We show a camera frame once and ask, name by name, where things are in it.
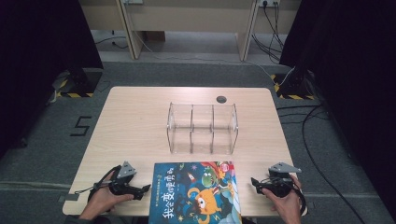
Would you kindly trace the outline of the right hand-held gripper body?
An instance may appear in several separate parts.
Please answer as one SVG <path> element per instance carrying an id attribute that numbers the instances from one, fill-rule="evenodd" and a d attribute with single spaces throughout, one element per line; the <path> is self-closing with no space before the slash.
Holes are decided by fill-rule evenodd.
<path id="1" fill-rule="evenodd" d="M 271 190 L 275 196 L 283 198 L 293 189 L 291 173 L 299 174 L 302 170 L 285 162 L 278 162 L 268 168 L 269 177 L 264 182 L 267 189 Z"/>

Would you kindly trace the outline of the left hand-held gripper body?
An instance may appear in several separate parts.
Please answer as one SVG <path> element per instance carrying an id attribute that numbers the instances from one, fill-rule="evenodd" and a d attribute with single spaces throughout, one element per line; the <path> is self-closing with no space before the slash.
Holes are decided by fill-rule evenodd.
<path id="1" fill-rule="evenodd" d="M 128 161 L 117 166 L 108 184 L 110 191 L 115 195 L 143 193 L 139 192 L 138 188 L 129 185 L 135 174 L 135 168 Z"/>

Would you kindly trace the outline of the blue cartoon picture book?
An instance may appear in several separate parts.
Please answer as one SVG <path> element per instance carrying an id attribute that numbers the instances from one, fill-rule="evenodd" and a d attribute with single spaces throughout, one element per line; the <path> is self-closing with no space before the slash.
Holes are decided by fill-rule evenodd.
<path id="1" fill-rule="evenodd" d="M 148 224 L 242 224 L 233 163 L 156 163 Z"/>

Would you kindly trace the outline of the clear acrylic book rack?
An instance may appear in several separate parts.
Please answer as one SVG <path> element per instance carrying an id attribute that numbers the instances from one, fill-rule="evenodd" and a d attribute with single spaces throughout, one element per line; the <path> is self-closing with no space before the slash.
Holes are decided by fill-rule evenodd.
<path id="1" fill-rule="evenodd" d="M 174 154 L 232 155 L 239 134 L 236 105 L 169 105 L 169 150 Z"/>

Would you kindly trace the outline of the person's right hand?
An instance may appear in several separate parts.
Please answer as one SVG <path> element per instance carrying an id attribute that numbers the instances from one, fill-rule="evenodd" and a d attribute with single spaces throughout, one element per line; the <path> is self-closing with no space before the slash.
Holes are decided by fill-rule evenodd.
<path id="1" fill-rule="evenodd" d="M 301 224 L 300 198 L 295 191 L 279 198 L 269 189 L 262 189 L 262 193 L 269 199 L 273 206 L 271 210 L 277 212 L 285 224 Z"/>

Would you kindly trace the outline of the person's left hand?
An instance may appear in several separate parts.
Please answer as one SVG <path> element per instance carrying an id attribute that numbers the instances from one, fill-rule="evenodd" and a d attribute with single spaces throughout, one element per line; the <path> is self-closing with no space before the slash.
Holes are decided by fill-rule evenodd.
<path id="1" fill-rule="evenodd" d="M 108 187 L 97 190 L 79 215 L 79 219 L 93 220 L 108 210 L 112 210 L 116 204 L 130 201 L 131 195 L 114 195 Z"/>

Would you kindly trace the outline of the grey floor tape piece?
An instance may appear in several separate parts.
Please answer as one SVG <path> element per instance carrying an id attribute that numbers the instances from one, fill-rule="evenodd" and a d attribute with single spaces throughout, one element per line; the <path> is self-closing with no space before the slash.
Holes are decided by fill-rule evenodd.
<path id="1" fill-rule="evenodd" d="M 61 195 L 58 198 L 58 202 L 64 203 L 66 201 L 77 201 L 78 197 L 79 197 L 79 194 L 65 194 L 65 195 Z"/>

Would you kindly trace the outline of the yellow black hazard tape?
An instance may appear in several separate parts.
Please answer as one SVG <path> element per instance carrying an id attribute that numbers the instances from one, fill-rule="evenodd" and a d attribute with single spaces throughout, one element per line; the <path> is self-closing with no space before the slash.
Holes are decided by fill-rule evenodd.
<path id="1" fill-rule="evenodd" d="M 84 98 L 92 97 L 95 87 L 90 83 L 76 84 L 73 79 L 65 79 L 57 90 L 57 97 Z"/>
<path id="2" fill-rule="evenodd" d="M 305 78 L 300 83 L 289 81 L 286 74 L 273 74 L 276 96 L 281 99 L 314 100 L 314 93 Z"/>

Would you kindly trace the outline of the black stand base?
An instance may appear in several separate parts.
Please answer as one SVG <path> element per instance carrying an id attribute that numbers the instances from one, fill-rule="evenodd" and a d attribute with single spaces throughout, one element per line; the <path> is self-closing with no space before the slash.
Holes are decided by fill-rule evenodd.
<path id="1" fill-rule="evenodd" d="M 103 74 L 99 68 L 80 68 L 70 74 L 70 92 L 94 93 L 97 84 Z"/>
<path id="2" fill-rule="evenodd" d="M 286 74 L 275 74 L 276 95 L 283 99 L 306 99 L 313 100 L 312 92 L 307 80 L 308 72 L 293 67 Z"/>

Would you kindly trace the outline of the black curtain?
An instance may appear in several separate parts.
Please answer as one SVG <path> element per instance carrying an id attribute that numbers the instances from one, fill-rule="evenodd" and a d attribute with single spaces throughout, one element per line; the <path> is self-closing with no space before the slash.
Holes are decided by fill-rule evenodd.
<path id="1" fill-rule="evenodd" d="M 101 66 L 78 0 L 0 0 L 0 159 L 28 133 L 57 76 Z"/>
<path id="2" fill-rule="evenodd" d="M 280 61 L 314 73 L 396 221 L 396 0 L 301 0 Z"/>

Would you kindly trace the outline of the beige wooden desk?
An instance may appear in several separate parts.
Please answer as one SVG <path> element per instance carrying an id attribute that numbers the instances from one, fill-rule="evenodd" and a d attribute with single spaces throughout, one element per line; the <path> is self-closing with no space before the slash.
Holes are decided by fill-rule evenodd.
<path id="1" fill-rule="evenodd" d="M 248 58 L 250 37 L 286 35 L 302 0 L 259 8 L 258 0 L 78 0 L 92 30 L 126 33 L 132 59 L 139 58 L 144 31 L 231 33 L 239 59 Z"/>

